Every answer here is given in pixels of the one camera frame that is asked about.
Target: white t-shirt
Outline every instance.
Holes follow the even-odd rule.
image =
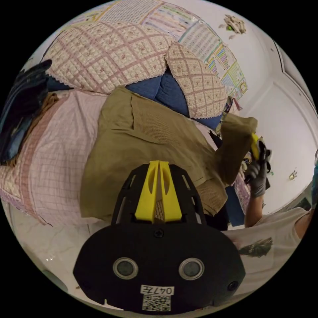
[[[255,291],[280,270],[300,242],[295,223],[307,213],[302,208],[277,212],[250,228],[223,232],[238,248],[246,272],[234,298]]]

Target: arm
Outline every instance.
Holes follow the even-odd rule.
[[[266,158],[261,163],[253,160],[246,174],[252,178],[250,182],[251,198],[244,218],[246,228],[254,226],[262,218],[263,199],[266,191]]]
[[[252,227],[262,218],[263,198],[263,195],[257,198],[250,198],[244,218],[246,228]]]

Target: camera lens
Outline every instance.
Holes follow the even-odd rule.
[[[121,257],[114,262],[113,271],[121,279],[132,279],[138,274],[138,266],[132,259]]]
[[[179,274],[185,280],[195,280],[204,272],[203,262],[197,258],[187,258],[179,266]]]

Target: brown blanket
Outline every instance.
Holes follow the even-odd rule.
[[[227,199],[225,187],[234,182],[250,148],[256,125],[254,118],[228,116],[222,128],[223,146],[214,151],[183,115],[116,88],[102,107],[97,140],[82,177],[82,217],[109,220],[131,170],[151,160],[185,169],[206,212],[217,213]]]

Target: qr code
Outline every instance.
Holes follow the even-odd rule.
[[[142,309],[148,311],[171,311],[171,296],[143,295]]]

